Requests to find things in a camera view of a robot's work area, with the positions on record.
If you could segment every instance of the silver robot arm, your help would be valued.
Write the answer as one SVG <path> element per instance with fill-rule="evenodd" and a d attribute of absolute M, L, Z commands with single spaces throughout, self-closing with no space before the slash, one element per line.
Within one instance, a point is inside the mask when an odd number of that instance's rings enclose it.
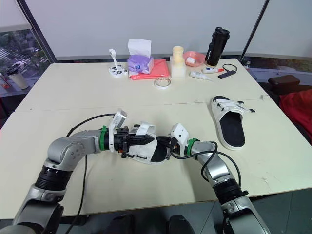
<path fill-rule="evenodd" d="M 192 155 L 204 151 L 215 150 L 211 142 L 201 142 L 197 139 L 189 140 L 187 130 L 176 124 L 170 135 L 180 146 L 180 155 Z M 213 153 L 201 154 L 196 157 L 204 165 Z M 225 234 L 270 234 L 267 225 L 246 196 L 247 191 L 242 191 L 226 163 L 215 154 L 207 166 L 204 174 L 221 204 L 224 215 Z"/>
<path fill-rule="evenodd" d="M 59 205 L 78 162 L 87 154 L 101 152 L 101 130 L 83 131 L 52 142 L 37 181 L 17 212 L 13 225 L 0 234 L 55 233 L 64 208 Z"/>
<path fill-rule="evenodd" d="M 145 145 L 154 141 L 150 135 L 135 136 L 128 127 L 120 128 L 126 113 L 119 110 L 109 128 L 82 131 L 70 137 L 56 139 L 48 148 L 37 181 L 17 212 L 13 225 L 0 230 L 0 234 L 54 234 L 64 208 L 59 205 L 66 186 L 78 162 L 86 155 L 103 150 L 118 151 L 126 155 L 132 145 Z"/>

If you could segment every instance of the tape roll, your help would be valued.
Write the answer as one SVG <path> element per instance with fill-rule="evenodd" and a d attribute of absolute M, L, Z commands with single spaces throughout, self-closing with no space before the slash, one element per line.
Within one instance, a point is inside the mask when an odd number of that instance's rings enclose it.
<path fill-rule="evenodd" d="M 159 77 L 154 81 L 154 85 L 158 89 L 167 89 L 171 84 L 171 80 L 169 78 Z"/>

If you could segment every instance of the white slipper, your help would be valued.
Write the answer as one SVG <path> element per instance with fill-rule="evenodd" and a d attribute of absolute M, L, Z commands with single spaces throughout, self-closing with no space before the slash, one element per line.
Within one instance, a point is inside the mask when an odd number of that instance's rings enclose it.
<path fill-rule="evenodd" d="M 231 101 L 223 96 L 214 97 L 211 103 L 220 142 L 230 150 L 240 150 L 245 145 L 243 115 L 245 112 L 254 112 L 242 104 L 242 101 Z"/>

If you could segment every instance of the black insole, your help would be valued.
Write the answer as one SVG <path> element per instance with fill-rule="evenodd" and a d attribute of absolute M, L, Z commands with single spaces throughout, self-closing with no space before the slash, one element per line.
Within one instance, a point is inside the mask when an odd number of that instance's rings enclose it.
<path fill-rule="evenodd" d="M 229 100 L 223 96 L 216 96 L 216 99 Z M 224 140 L 234 147 L 241 147 L 245 144 L 245 136 L 239 113 L 229 111 L 220 120 Z"/>

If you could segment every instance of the tissue box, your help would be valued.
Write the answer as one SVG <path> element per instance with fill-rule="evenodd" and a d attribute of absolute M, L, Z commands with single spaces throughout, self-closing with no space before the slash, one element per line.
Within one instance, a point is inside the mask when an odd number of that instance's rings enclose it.
<path fill-rule="evenodd" d="M 130 55 L 128 58 L 128 70 L 135 73 L 150 74 L 154 67 L 154 58 L 143 55 Z"/>

